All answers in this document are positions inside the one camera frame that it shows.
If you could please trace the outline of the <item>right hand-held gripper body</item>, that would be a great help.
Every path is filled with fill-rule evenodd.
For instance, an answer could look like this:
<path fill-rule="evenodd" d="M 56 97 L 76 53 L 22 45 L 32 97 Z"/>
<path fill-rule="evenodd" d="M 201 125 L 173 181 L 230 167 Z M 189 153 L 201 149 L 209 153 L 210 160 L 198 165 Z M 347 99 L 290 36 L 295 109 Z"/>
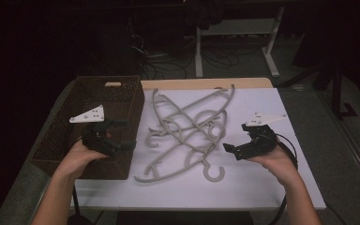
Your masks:
<path fill-rule="evenodd" d="M 248 135 L 251 141 L 240 150 L 242 159 L 262 156 L 273 151 L 278 141 L 275 131 L 269 125 L 286 117 L 286 113 L 255 112 L 254 116 L 245 123 L 248 127 L 252 127 L 252 131 L 250 136 Z"/>

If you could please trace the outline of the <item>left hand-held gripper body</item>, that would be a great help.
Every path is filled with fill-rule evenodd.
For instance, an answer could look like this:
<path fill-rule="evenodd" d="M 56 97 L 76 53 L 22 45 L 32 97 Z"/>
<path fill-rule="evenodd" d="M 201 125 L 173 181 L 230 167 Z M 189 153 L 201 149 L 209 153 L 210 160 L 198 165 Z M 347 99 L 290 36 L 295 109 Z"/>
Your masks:
<path fill-rule="evenodd" d="M 82 144 L 88 149 L 95 150 L 108 157 L 113 157 L 117 151 L 112 151 L 108 141 L 113 141 L 107 136 L 108 124 L 105 122 L 104 107 L 102 105 L 72 116 L 68 119 L 70 124 L 84 124 L 82 129 Z"/>

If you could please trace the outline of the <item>brown woven basket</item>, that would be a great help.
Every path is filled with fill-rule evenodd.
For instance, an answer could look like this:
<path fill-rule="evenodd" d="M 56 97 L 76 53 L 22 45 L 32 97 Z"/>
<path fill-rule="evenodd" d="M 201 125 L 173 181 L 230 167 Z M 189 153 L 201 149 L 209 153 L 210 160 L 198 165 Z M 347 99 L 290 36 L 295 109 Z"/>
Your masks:
<path fill-rule="evenodd" d="M 47 174 L 53 174 L 72 144 L 82 135 L 83 124 L 68 119 L 102 105 L 105 117 L 126 120 L 126 127 L 111 127 L 108 133 L 117 143 L 136 142 L 141 121 L 144 92 L 137 76 L 88 76 L 77 78 L 68 89 L 49 128 L 32 156 L 32 162 Z M 83 179 L 126 180 L 133 150 L 117 151 L 113 157 L 91 162 Z"/>

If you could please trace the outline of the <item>person's right hand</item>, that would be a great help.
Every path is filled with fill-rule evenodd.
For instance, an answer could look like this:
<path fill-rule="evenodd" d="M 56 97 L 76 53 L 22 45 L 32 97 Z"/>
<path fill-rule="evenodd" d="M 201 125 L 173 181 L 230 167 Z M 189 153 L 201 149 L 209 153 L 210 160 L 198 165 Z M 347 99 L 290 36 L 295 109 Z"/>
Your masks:
<path fill-rule="evenodd" d="M 270 153 L 263 156 L 252 157 L 249 161 L 261 164 L 266 170 L 273 174 L 283 186 L 290 184 L 298 174 L 291 159 L 279 145 Z"/>

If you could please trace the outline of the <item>person's left hand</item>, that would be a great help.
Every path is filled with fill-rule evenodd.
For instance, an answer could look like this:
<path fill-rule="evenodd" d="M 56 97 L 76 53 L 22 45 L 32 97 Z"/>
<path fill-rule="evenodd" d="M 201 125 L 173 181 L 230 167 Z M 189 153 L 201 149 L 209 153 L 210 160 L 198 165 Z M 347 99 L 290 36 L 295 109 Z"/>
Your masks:
<path fill-rule="evenodd" d="M 73 144 L 66 156 L 63 158 L 53 176 L 76 180 L 80 178 L 86 166 L 93 160 L 106 158 L 95 150 L 90 150 L 79 140 Z"/>

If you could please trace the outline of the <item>white table mat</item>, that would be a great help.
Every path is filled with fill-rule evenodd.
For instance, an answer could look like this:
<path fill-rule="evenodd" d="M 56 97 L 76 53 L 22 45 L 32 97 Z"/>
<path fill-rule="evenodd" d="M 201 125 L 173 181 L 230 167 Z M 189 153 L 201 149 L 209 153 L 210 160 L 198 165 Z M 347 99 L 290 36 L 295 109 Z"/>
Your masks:
<path fill-rule="evenodd" d="M 152 148 L 145 143 L 149 129 L 162 130 L 156 113 L 166 117 L 184 111 L 194 118 L 204 110 L 227 112 L 226 135 L 206 158 L 210 163 L 209 174 L 217 177 L 219 168 L 225 171 L 219 182 L 210 182 L 203 175 L 203 165 L 198 163 L 175 177 L 153 183 L 140 183 L 135 176 L 149 179 L 145 167 L 155 158 L 177 143 L 171 136 L 153 136 L 158 143 Z M 237 160 L 234 154 L 225 151 L 223 144 L 235 146 L 249 142 L 250 137 L 241 125 L 254 113 L 286 113 L 278 90 L 275 88 L 234 88 L 210 90 L 155 90 L 145 94 L 142 117 L 137 133 L 137 145 L 133 152 L 129 175 L 126 180 L 79 179 L 75 186 L 79 204 L 85 208 L 101 208 L 118 211 L 249 211 L 275 209 L 280 206 L 284 189 L 276 177 L 261 165 Z M 298 171 L 304 179 L 313 204 L 323 209 L 325 204 L 315 179 L 304 157 L 304 153 L 293 131 L 288 116 L 269 125 L 277 139 L 294 149 L 298 160 Z M 195 133 L 190 143 L 200 146 L 207 140 Z M 188 149 L 180 146 L 158 165 L 160 176 L 184 167 Z"/>

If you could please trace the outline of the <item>dark metal stand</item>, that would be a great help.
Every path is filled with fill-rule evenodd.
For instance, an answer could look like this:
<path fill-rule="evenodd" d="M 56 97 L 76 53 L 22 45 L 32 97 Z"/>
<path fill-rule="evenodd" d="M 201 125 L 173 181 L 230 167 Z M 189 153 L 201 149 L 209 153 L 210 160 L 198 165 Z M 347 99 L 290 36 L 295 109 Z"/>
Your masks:
<path fill-rule="evenodd" d="M 357 116 L 355 109 L 350 103 L 341 102 L 342 71 L 341 66 L 335 59 L 325 59 L 316 66 L 310 67 L 296 75 L 294 78 L 277 84 L 277 88 L 289 88 L 313 74 L 317 75 L 312 84 L 314 90 L 323 91 L 328 87 L 329 83 L 332 84 L 331 110 L 338 120 L 342 120 L 344 117 Z"/>

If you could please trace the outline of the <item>dark cloth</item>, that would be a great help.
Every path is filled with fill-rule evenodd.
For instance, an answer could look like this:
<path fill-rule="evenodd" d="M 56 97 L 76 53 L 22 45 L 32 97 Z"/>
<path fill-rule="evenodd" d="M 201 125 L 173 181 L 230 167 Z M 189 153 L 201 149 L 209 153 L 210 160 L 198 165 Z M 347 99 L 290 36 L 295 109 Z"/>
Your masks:
<path fill-rule="evenodd" d="M 186 24 L 208 30 L 223 20 L 223 0 L 185 0 Z"/>

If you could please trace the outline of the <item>white metal desk frame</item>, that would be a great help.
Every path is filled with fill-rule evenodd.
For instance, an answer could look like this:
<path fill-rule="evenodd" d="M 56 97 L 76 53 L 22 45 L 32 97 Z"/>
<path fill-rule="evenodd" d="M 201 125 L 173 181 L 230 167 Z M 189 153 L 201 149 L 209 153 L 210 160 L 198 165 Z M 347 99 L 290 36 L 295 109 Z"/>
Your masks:
<path fill-rule="evenodd" d="M 196 77 L 203 77 L 203 62 L 201 53 L 201 39 L 206 36 L 234 36 L 234 35 L 268 35 L 269 39 L 262 46 L 265 63 L 273 78 L 279 77 L 279 71 L 271 55 L 278 29 L 281 24 L 285 7 L 279 7 L 277 15 L 271 19 L 238 19 L 224 20 L 218 25 L 212 25 L 208 30 L 196 29 L 195 70 Z"/>

